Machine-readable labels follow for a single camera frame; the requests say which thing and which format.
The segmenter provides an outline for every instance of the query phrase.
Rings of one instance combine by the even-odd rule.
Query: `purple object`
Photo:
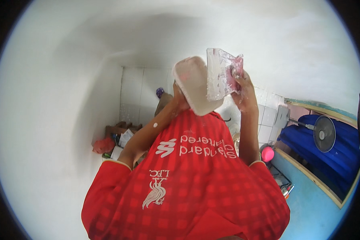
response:
[[[163,95],[164,92],[164,89],[163,88],[158,88],[156,89],[156,96],[160,99],[161,98],[161,95]]]

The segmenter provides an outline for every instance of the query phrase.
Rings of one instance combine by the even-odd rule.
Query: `floor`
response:
[[[158,104],[156,89],[173,94],[174,78],[167,68],[130,68],[124,67],[120,95],[120,121],[133,124],[147,124],[153,117]],[[265,89],[255,87],[259,107],[258,140],[259,146],[276,141],[279,129],[273,126],[279,104],[284,98]],[[232,134],[240,131],[240,111],[230,96],[216,109],[227,123]]]

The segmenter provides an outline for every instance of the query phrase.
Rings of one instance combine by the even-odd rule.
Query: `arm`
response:
[[[257,138],[259,109],[254,87],[248,73],[244,71],[244,77],[242,78],[233,71],[232,76],[241,86],[240,94],[232,93],[232,98],[241,111],[239,157],[249,166],[252,162],[260,160]]]
[[[173,92],[173,99],[163,110],[127,142],[127,145],[120,153],[118,161],[127,164],[133,169],[134,161],[139,159],[152,146],[159,133],[170,124],[172,119],[176,118],[178,113],[189,108],[184,95],[175,83],[173,84]]]

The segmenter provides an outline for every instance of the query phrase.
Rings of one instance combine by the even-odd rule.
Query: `white wall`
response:
[[[207,47],[243,53],[257,86],[357,112],[360,65],[324,1],[36,0],[0,62],[0,180],[32,238],[86,238],[91,143],[118,119],[120,66]]]

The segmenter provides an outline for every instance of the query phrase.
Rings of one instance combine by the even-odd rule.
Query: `blue cloth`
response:
[[[304,115],[299,122],[314,125],[319,115]],[[360,167],[360,142],[357,129],[332,119],[336,129],[336,140],[329,152],[321,152],[315,145],[313,131],[303,126],[291,125],[284,128],[281,140],[299,156],[313,165],[332,183],[347,194]]]

